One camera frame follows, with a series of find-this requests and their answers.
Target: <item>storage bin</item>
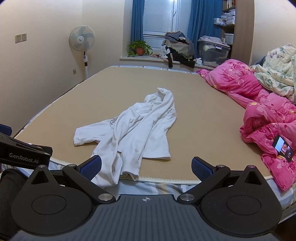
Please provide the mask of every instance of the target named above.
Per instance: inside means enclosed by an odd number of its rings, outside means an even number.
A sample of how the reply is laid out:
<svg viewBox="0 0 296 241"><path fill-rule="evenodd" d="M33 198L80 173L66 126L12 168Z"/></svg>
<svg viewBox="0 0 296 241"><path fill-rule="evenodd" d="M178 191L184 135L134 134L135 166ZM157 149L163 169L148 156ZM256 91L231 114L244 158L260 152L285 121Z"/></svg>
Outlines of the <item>storage bin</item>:
<svg viewBox="0 0 296 241"><path fill-rule="evenodd" d="M225 34L225 43L233 44L234 34Z"/></svg>
<svg viewBox="0 0 296 241"><path fill-rule="evenodd" d="M202 58L202 64L210 67L217 67L228 58L230 47L211 41L198 41L198 58Z"/></svg>

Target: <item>metal screw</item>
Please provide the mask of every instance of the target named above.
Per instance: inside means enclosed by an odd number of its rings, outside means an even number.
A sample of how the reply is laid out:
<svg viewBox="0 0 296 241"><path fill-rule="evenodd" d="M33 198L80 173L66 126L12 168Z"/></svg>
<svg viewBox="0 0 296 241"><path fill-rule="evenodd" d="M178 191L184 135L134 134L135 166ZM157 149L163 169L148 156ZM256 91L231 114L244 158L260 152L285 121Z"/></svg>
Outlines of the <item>metal screw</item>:
<svg viewBox="0 0 296 241"><path fill-rule="evenodd" d="M186 202L192 201L194 199L194 196L192 194L186 193L186 194L182 194L180 196L180 199Z"/></svg>
<svg viewBox="0 0 296 241"><path fill-rule="evenodd" d="M113 196L110 193L103 193L99 195L99 199L101 201L110 201L113 198Z"/></svg>

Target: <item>tan mattress cover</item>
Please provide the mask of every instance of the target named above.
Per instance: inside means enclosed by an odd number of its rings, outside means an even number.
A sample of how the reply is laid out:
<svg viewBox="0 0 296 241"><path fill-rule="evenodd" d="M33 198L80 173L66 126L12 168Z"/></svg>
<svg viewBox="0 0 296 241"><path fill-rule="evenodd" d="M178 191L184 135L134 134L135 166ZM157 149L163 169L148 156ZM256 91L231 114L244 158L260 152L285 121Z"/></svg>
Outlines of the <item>tan mattress cover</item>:
<svg viewBox="0 0 296 241"><path fill-rule="evenodd" d="M143 159L140 177L197 180L191 171L194 156L232 170L252 164L263 176L270 176L260 158L262 151L256 144L244 143L240 136L245 109L190 73L109 67L59 98L17 139L51 146L54 158L80 164L97 144L75 147L76 128L118 116L157 92L157 87L172 91L175 99L177 120L167 133L171 160Z"/></svg>

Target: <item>wall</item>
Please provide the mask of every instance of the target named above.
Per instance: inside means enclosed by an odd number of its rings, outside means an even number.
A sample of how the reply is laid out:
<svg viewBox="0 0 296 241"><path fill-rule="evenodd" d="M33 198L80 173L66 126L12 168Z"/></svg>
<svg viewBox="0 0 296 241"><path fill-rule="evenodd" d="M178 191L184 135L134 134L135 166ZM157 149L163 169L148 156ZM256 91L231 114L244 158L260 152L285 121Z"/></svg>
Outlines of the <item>wall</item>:
<svg viewBox="0 0 296 241"><path fill-rule="evenodd" d="M0 16L0 123L16 133L83 80L75 61L81 53L72 53L68 43L82 21L82 0L7 0ZM16 44L22 33L27 41Z"/></svg>
<svg viewBox="0 0 296 241"><path fill-rule="evenodd" d="M128 55L127 46L131 43L131 17L132 17L133 0L125 0L123 15L123 41L122 56Z"/></svg>
<svg viewBox="0 0 296 241"><path fill-rule="evenodd" d="M252 63L277 47L296 46L296 8L288 0L255 0Z"/></svg>
<svg viewBox="0 0 296 241"><path fill-rule="evenodd" d="M124 0L83 0L82 25L89 25L96 41L88 51L89 75L119 64L123 51Z"/></svg>

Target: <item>pink comforter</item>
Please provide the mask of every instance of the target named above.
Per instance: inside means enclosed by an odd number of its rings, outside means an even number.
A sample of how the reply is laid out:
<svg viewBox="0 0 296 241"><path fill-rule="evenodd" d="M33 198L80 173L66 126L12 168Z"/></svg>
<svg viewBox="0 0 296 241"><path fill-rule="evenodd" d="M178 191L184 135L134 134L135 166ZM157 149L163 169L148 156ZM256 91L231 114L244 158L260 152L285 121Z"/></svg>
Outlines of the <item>pink comforter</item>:
<svg viewBox="0 0 296 241"><path fill-rule="evenodd" d="M264 151L262 161L280 189L288 190L296 181L296 157L290 163L277 157L272 143L280 134L293 150L296 149L296 106L265 90L250 68L238 60L230 59L212 71L203 69L197 73L209 85L246 108L244 125L240 128L243 140L256 143Z"/></svg>

